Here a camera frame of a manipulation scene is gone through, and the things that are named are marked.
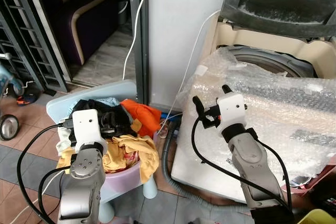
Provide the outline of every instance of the white cable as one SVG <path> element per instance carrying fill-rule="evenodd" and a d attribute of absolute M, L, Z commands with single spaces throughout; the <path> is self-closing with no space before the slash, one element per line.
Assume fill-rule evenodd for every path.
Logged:
<path fill-rule="evenodd" d="M 120 11 L 118 11 L 118 14 L 121 14 L 126 9 L 127 5 L 128 5 L 128 1 L 126 1 L 126 4 L 123 7 L 123 9 L 121 9 Z"/>
<path fill-rule="evenodd" d="M 56 178 L 58 175 L 60 175 L 61 173 L 63 173 L 64 172 L 64 170 L 61 170 L 58 174 L 56 174 L 50 181 L 49 181 L 49 183 L 47 184 L 47 186 L 46 186 L 46 188 L 44 188 L 44 190 L 43 190 L 43 192 L 42 192 L 42 195 L 46 192 L 46 190 L 48 189 L 48 186 L 51 184 L 51 182 L 54 180 L 54 178 Z M 11 223 L 10 224 L 14 224 L 15 223 L 15 221 L 20 217 L 20 215 L 24 212 L 24 211 L 26 211 L 27 209 L 29 208 L 29 206 L 26 206 L 16 217 L 15 217 L 15 219 L 14 220 L 12 220 L 11 221 Z"/>
<path fill-rule="evenodd" d="M 174 117 L 176 117 L 176 116 L 178 116 L 178 115 L 182 115 L 182 113 L 179 113 L 179 114 L 176 114 L 176 115 L 172 115 L 170 118 L 167 118 L 167 120 L 169 120 L 169 119 L 171 119 L 171 118 L 174 118 Z"/>
<path fill-rule="evenodd" d="M 133 49 L 133 46 L 134 46 L 134 43 L 135 43 L 135 39 L 137 38 L 137 27 L 138 27 L 138 18 L 139 18 L 139 13 L 140 13 L 140 9 L 141 9 L 141 6 L 143 4 L 143 1 L 144 0 L 141 0 L 140 1 L 140 4 L 139 4 L 139 7 L 138 7 L 138 10 L 137 10 L 137 14 L 135 16 L 135 22 L 134 22 L 134 38 L 133 38 L 133 42 L 132 42 L 132 45 L 131 45 L 131 48 L 130 50 L 128 51 L 127 53 L 127 56 L 126 56 L 126 59 L 125 59 L 125 63 L 124 63 L 124 71 L 123 71 L 123 74 L 122 74 L 122 80 L 125 79 L 125 72 L 126 72 L 126 64 L 127 64 L 127 60 L 128 60 L 128 57 L 130 56 L 131 54 L 131 51 Z"/>
<path fill-rule="evenodd" d="M 173 104 L 172 104 L 172 106 L 171 106 L 171 108 L 170 108 L 170 110 L 169 110 L 169 112 L 168 112 L 167 118 L 164 120 L 164 122 L 163 122 L 163 124 L 162 124 L 162 126 L 161 126 L 161 129 L 157 132 L 157 134 L 159 134 L 159 133 L 161 132 L 161 130 L 163 129 L 164 124 L 167 122 L 168 117 L 169 117 L 170 113 L 172 112 L 172 109 L 173 109 L 173 107 L 174 107 L 174 105 L 175 105 L 177 95 L 178 95 L 178 93 L 179 93 L 179 92 L 181 91 L 181 89 L 182 89 L 182 86 L 183 86 L 185 77 L 186 77 L 186 75 L 187 75 L 187 72 L 188 72 L 188 69 L 189 69 L 189 66 L 190 66 L 191 59 L 193 58 L 193 54 L 194 54 L 194 51 L 195 51 L 195 48 L 196 48 L 198 39 L 199 39 L 199 37 L 200 37 L 200 34 L 201 34 L 201 32 L 202 32 L 202 29 L 203 29 L 205 23 L 206 23 L 212 16 L 214 16 L 214 15 L 217 14 L 217 13 L 219 13 L 220 11 L 221 11 L 221 10 L 217 10 L 217 11 L 215 11 L 214 13 L 212 13 L 210 16 L 208 16 L 208 17 L 203 21 L 203 24 L 201 25 L 201 28 L 199 29 L 198 35 L 197 35 L 197 37 L 196 37 L 196 40 L 195 40 L 195 43 L 194 43 L 193 50 L 191 51 L 191 54 L 190 54 L 190 57 L 189 57 L 189 62 L 188 62 L 188 65 L 187 65 L 187 67 L 186 67 L 186 69 L 185 69 L 185 73 L 184 73 L 184 76 L 183 76 L 183 79 L 182 79 L 180 88 L 178 89 L 178 92 L 177 92 L 177 94 L 176 94 L 176 96 L 175 96 L 175 99 L 174 99 L 174 101 L 173 101 Z"/>

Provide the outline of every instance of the orange cloth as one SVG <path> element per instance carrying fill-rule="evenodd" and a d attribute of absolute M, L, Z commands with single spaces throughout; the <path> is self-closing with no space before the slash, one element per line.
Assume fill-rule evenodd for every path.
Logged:
<path fill-rule="evenodd" d="M 130 99 L 123 100 L 121 105 L 131 114 L 133 119 L 138 119 L 142 127 L 138 134 L 153 138 L 153 133 L 160 129 L 161 111 Z"/>

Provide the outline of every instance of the washing machine drum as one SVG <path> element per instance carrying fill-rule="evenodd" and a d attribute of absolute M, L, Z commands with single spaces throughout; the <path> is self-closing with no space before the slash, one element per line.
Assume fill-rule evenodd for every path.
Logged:
<path fill-rule="evenodd" d="M 246 46 L 228 46 L 238 61 L 256 64 L 272 73 L 287 73 L 287 77 L 314 78 L 313 66 L 288 54 Z"/>

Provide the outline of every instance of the stool leg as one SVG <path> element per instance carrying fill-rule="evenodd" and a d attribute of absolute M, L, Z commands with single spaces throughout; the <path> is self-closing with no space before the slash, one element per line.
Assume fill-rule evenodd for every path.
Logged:
<path fill-rule="evenodd" d="M 100 204 L 98 219 L 101 223 L 108 223 L 114 217 L 114 209 L 109 202 Z"/>
<path fill-rule="evenodd" d="M 147 199 L 155 198 L 155 196 L 158 194 L 157 186 L 154 180 L 153 175 L 150 177 L 150 179 L 143 184 L 143 196 Z"/>

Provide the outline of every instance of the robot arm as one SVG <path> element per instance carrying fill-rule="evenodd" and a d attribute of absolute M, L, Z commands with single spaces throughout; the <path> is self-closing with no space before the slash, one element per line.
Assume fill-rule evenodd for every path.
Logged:
<path fill-rule="evenodd" d="M 70 181 L 62 194 L 59 224 L 96 224 L 100 188 L 105 181 L 102 156 L 107 151 L 100 135 L 97 110 L 76 111 L 72 115 L 77 144 L 70 167 Z"/>
<path fill-rule="evenodd" d="M 241 94 L 234 93 L 223 86 L 224 95 L 218 98 L 217 105 L 205 111 L 198 97 L 193 98 L 198 118 L 203 127 L 215 126 L 220 136 L 224 137 L 232 153 L 233 164 L 240 176 L 284 201 L 281 188 L 268 167 L 265 148 L 257 142 L 255 131 L 245 129 L 245 110 L 247 106 Z M 241 183 L 243 193 L 255 223 L 292 223 L 293 214 L 278 200 L 268 194 Z"/>

